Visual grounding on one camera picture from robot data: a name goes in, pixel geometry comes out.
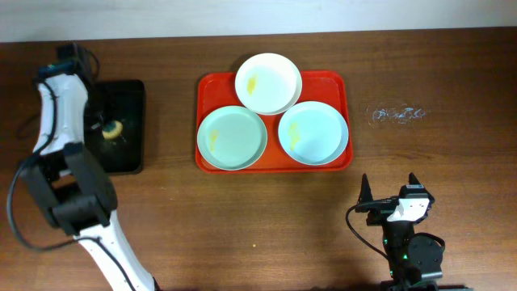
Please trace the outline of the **yellow green sponge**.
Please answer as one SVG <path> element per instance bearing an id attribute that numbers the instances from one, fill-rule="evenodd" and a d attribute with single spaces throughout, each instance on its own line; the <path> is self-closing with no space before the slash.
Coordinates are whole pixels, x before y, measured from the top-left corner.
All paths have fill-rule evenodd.
<path id="1" fill-rule="evenodd" d="M 123 125 L 118 120 L 113 120 L 106 123 L 102 129 L 102 135 L 105 140 L 113 140 L 121 135 Z"/>

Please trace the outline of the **cream white plate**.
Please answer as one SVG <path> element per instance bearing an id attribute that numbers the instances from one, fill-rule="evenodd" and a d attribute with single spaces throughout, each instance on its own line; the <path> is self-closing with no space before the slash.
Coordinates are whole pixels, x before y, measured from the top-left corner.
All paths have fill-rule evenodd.
<path id="1" fill-rule="evenodd" d="M 234 88 L 246 108 L 259 115 L 274 116 L 298 101 L 303 82 L 291 60 L 276 53 L 260 53 L 239 67 Z"/>

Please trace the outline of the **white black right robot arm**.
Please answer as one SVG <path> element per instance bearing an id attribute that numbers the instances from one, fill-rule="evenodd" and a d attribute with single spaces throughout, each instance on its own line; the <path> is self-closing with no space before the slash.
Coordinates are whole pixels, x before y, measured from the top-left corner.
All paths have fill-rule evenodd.
<path id="1" fill-rule="evenodd" d="M 355 211 L 368 215 L 368 226 L 382 228 L 382 252 L 391 276 L 380 283 L 382 290 L 437 290 L 436 281 L 443 277 L 445 241 L 414 230 L 427 218 L 434 202 L 435 198 L 414 174 L 409 174 L 408 183 L 398 195 L 379 200 L 372 197 L 368 177 L 362 176 Z"/>

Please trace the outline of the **pale green plate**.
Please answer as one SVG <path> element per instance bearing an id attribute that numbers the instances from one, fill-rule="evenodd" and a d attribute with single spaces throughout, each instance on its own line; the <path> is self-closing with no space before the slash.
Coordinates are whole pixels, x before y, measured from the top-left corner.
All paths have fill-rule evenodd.
<path id="1" fill-rule="evenodd" d="M 239 171 L 257 162 L 267 148 L 267 128 L 251 110 L 225 106 L 210 112 L 197 132 L 197 149 L 211 166 Z"/>

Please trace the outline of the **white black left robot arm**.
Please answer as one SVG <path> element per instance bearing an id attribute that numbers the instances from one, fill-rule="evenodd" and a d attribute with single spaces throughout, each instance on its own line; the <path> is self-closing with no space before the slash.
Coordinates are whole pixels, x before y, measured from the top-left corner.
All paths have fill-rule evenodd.
<path id="1" fill-rule="evenodd" d="M 157 290 L 126 239 L 117 215 L 118 200 L 107 173 L 84 142 L 89 91 L 83 76 L 62 64 L 48 65 L 36 79 L 41 98 L 40 131 L 33 152 L 15 178 L 27 186 L 44 219 L 70 239 L 49 246 L 28 242 L 15 224 L 14 192 L 6 202 L 15 237 L 34 251 L 80 244 L 114 290 Z"/>

